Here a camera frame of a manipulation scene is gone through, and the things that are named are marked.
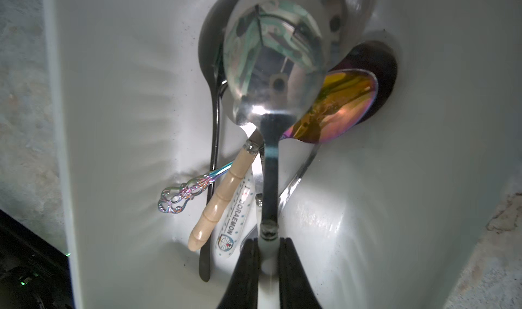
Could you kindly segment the black spoon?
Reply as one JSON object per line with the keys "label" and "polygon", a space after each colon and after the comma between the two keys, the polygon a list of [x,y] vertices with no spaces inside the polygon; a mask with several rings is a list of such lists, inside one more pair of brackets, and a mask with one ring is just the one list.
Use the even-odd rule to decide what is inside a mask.
{"label": "black spoon", "polygon": [[217,0],[209,10],[198,40],[198,62],[212,100],[212,143],[209,169],[216,169],[220,142],[220,101],[225,74],[222,44],[228,19],[239,0]]}

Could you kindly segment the all steel spoon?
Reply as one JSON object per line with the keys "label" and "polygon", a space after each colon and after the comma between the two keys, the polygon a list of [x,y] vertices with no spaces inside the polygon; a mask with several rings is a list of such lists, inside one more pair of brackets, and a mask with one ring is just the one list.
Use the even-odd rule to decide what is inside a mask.
{"label": "all steel spoon", "polygon": [[[369,67],[366,63],[367,54],[363,51],[364,42],[362,40],[365,28],[371,17],[373,0],[318,1],[322,4],[327,13],[328,27],[330,29],[330,56],[327,64],[326,76],[332,71],[348,68],[361,68],[374,72],[379,77],[377,70]],[[245,126],[249,128],[251,132],[255,128],[253,124],[250,124],[247,121],[236,122],[233,119],[232,113],[231,118],[235,124]]]}

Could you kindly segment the wooden handle steel spoon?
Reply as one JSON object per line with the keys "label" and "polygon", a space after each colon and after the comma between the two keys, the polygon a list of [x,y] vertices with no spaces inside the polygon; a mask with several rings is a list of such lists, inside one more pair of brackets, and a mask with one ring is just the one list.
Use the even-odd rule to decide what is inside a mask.
{"label": "wooden handle steel spoon", "polygon": [[191,251],[198,251],[209,240],[214,227],[253,163],[262,141],[262,135],[254,128],[191,231],[188,239],[188,248]]}

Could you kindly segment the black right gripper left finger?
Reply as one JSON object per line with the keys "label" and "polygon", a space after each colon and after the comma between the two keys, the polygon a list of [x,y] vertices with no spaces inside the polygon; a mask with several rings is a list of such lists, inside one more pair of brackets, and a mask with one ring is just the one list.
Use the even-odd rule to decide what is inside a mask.
{"label": "black right gripper left finger", "polygon": [[218,309],[257,309],[260,276],[258,239],[248,239]]}

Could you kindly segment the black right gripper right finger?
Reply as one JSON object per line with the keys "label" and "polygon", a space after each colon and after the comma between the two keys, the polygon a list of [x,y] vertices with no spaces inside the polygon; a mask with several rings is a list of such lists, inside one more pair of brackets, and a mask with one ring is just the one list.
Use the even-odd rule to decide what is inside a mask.
{"label": "black right gripper right finger", "polygon": [[291,238],[280,239],[279,298],[282,309],[322,308]]}

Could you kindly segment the iridescent gold spoon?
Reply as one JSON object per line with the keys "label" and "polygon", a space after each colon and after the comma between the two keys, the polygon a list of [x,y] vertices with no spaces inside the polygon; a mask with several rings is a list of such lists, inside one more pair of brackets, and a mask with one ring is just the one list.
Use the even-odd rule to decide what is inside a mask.
{"label": "iridescent gold spoon", "polygon": [[[327,74],[313,106],[281,139],[296,139],[308,144],[322,144],[346,133],[364,121],[381,96],[383,79],[376,73],[361,68],[348,68]],[[210,170],[178,186],[164,188],[158,210],[179,214],[189,201],[203,193],[233,162]]]}

